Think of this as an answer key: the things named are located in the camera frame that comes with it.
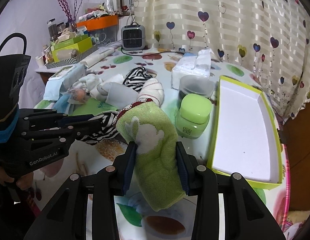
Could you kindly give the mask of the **person's left hand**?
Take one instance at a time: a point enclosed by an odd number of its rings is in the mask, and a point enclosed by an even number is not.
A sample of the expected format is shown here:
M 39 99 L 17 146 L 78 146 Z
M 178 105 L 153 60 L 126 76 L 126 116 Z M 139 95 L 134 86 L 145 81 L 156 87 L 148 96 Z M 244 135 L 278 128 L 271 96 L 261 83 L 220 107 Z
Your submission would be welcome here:
M 12 178 L 6 174 L 4 169 L 0 167 L 0 183 L 5 185 L 5 183 L 15 183 L 21 190 L 27 190 L 32 186 L 34 181 L 34 173 L 28 173 L 21 176 L 19 179 Z

